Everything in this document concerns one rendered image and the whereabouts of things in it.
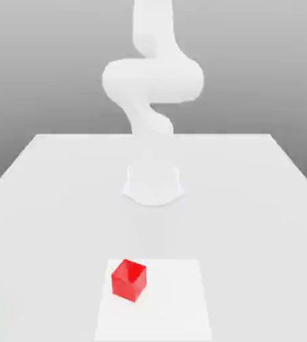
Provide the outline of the small red cube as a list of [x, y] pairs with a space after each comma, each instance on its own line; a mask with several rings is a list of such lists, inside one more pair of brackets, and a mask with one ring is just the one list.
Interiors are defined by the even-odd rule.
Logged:
[[111, 274], [112, 293], [133, 303], [146, 287], [146, 266], [124, 259]]

